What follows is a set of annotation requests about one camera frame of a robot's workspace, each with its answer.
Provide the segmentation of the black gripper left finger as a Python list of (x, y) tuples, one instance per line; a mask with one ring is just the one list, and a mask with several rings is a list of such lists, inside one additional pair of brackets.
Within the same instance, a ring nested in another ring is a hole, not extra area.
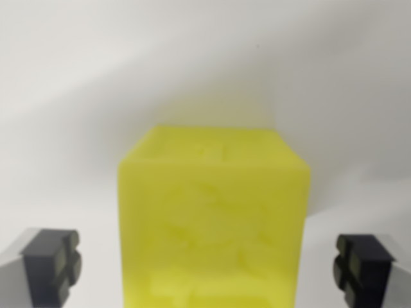
[(1, 307), (63, 307), (80, 278), (76, 230), (28, 228), (1, 252)]

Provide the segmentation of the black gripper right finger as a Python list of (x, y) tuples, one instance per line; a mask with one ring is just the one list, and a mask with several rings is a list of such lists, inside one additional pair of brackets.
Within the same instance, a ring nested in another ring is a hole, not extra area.
[(410, 307), (410, 252), (386, 234), (340, 234), (335, 284), (348, 307)]

